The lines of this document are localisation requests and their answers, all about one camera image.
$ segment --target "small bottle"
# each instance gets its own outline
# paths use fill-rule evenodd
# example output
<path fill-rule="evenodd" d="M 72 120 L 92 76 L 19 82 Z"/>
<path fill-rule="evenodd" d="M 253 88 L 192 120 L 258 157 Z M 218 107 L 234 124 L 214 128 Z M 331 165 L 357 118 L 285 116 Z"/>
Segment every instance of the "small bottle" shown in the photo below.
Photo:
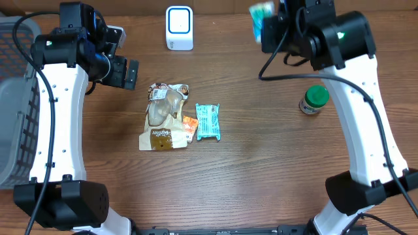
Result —
<path fill-rule="evenodd" d="M 299 108 L 305 114 L 317 114 L 329 100 L 329 93 L 323 86 L 312 86 L 299 102 Z"/>

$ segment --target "tabletop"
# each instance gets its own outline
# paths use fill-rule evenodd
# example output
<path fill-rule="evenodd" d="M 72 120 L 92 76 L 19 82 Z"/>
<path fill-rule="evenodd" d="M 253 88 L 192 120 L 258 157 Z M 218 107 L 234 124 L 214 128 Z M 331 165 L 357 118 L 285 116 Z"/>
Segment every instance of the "tabletop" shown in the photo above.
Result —
<path fill-rule="evenodd" d="M 364 12 L 378 49 L 379 85 L 394 139 L 409 167 L 418 167 L 418 12 Z M 35 18 L 44 33 L 58 18 Z M 164 16 L 106 17 L 127 40 L 117 54 L 140 61 L 135 91 L 97 86 L 85 98 L 83 158 L 88 180 L 106 185 L 110 205 L 140 228 L 248 228 L 306 224 L 325 206 L 325 180 L 349 169 L 346 142 L 330 101 L 316 116 L 298 102 L 320 80 L 262 82 L 270 55 L 261 52 L 248 14 L 196 15 L 194 49 L 173 52 Z M 266 75 L 312 72 L 286 67 L 278 55 Z M 185 149 L 139 151 L 147 88 L 188 84 L 183 114 L 220 104 L 221 141 L 194 140 Z M 418 204 L 418 191 L 410 193 Z M 418 234 L 400 195 L 370 213 Z M 23 234 L 29 217 L 0 192 L 0 234 Z M 371 234 L 392 234 L 366 219 Z M 35 225 L 32 234 L 70 234 Z"/>

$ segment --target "green lid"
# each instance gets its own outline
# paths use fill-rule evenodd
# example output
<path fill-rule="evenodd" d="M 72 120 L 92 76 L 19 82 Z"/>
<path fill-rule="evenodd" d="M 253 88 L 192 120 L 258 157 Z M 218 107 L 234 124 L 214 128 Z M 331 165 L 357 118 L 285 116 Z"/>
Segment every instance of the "green lid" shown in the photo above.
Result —
<path fill-rule="evenodd" d="M 321 108 L 329 100 L 329 93 L 323 86 L 312 86 L 305 93 L 305 101 L 314 108 Z"/>

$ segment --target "orange packet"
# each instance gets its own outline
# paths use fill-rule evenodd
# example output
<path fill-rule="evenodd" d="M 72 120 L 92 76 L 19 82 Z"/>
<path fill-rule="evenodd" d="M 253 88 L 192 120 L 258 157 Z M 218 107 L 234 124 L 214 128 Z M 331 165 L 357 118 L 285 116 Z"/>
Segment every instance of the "orange packet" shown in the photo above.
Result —
<path fill-rule="evenodd" d="M 186 132 L 185 137 L 188 143 L 191 143 L 193 141 L 193 137 L 195 135 L 198 124 L 199 121 L 197 121 L 197 119 L 183 116 L 183 126 Z"/>

